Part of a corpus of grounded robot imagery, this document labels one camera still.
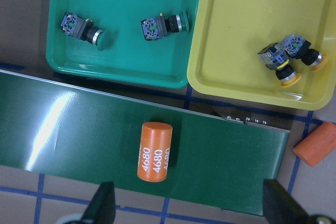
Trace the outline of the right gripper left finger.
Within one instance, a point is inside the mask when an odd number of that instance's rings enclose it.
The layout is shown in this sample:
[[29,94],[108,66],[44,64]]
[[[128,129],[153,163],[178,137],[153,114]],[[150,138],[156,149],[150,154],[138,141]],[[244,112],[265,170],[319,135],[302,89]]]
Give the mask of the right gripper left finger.
[[114,223],[115,203],[114,183],[101,183],[84,211],[81,223]]

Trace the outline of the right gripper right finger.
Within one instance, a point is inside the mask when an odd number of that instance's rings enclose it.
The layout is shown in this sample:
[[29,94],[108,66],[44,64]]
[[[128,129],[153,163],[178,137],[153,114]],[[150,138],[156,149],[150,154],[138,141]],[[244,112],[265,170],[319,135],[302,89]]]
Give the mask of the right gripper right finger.
[[307,212],[274,179],[264,179],[263,214],[268,223],[315,223]]

